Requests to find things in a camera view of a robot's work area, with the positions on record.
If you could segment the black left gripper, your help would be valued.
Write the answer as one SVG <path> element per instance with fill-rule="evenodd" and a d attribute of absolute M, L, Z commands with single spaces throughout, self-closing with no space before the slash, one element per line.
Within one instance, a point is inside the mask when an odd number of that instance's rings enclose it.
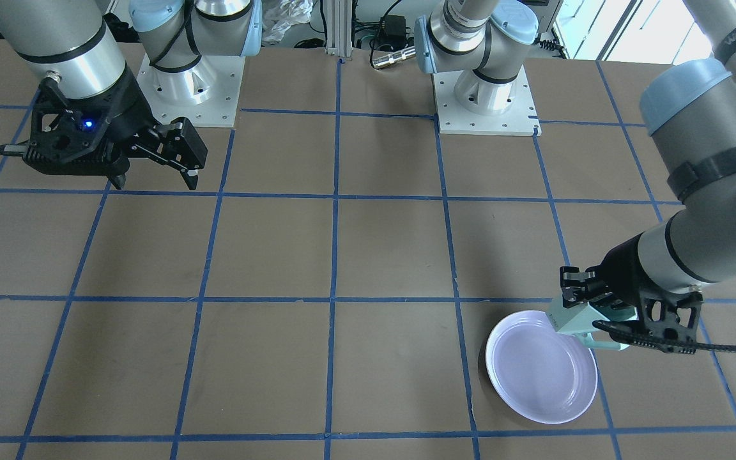
<path fill-rule="evenodd" d="M 651 320 L 648 306 L 659 300 L 659 288 L 640 262 L 640 235 L 617 245 L 597 266 L 581 270 L 576 266 L 560 267 L 560 290 L 565 309 L 590 303 L 621 311 L 633 307 L 639 320 Z M 608 333 L 611 340 L 626 346 L 641 346 L 647 341 L 639 320 L 595 320 L 592 326 Z"/>

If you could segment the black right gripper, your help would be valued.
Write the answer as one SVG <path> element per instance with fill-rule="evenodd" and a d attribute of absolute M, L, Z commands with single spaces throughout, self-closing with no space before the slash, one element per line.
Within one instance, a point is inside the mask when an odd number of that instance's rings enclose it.
<path fill-rule="evenodd" d="M 105 177 L 116 190 L 125 188 L 130 169 L 130 161 L 124 159 L 150 159 L 175 169 L 190 191 L 197 189 L 207 146 L 187 117 L 157 124 L 129 65 L 97 101 L 106 106 L 97 120 L 100 139 L 96 164 L 105 168 Z"/>

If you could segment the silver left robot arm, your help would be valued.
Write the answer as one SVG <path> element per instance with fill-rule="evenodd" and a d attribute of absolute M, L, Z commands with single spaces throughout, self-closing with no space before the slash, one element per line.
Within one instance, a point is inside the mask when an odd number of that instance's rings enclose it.
<path fill-rule="evenodd" d="M 687 1 L 712 55 L 675 65 L 640 97 L 683 209 L 596 266 L 560 269 L 555 332 L 589 348 L 736 353 L 697 338 L 703 288 L 736 277 L 736 1 Z"/>

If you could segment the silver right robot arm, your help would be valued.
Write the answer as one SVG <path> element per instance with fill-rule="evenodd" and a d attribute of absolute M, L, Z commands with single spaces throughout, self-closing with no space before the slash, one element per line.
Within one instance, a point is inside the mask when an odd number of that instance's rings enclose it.
<path fill-rule="evenodd" d="M 0 144 L 41 174 L 103 176 L 125 186 L 131 159 L 176 170 L 190 190 L 208 148 L 196 123 L 228 103 L 213 58 L 256 56 L 260 1 L 132 1 L 145 49 L 139 82 L 93 1 L 0 1 L 0 33 L 38 78 L 29 137 Z"/>

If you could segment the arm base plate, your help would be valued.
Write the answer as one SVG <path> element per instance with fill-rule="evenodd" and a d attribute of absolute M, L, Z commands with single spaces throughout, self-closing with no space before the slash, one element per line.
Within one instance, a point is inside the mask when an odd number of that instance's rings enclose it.
<path fill-rule="evenodd" d="M 436 73 L 432 80 L 441 134 L 542 134 L 524 67 L 505 84 L 484 81 L 471 70 Z"/>
<path fill-rule="evenodd" d="M 167 73 L 144 56 L 137 81 L 158 121 L 186 117 L 195 127 L 233 128 L 245 63 L 243 56 L 203 56 L 192 69 Z"/>

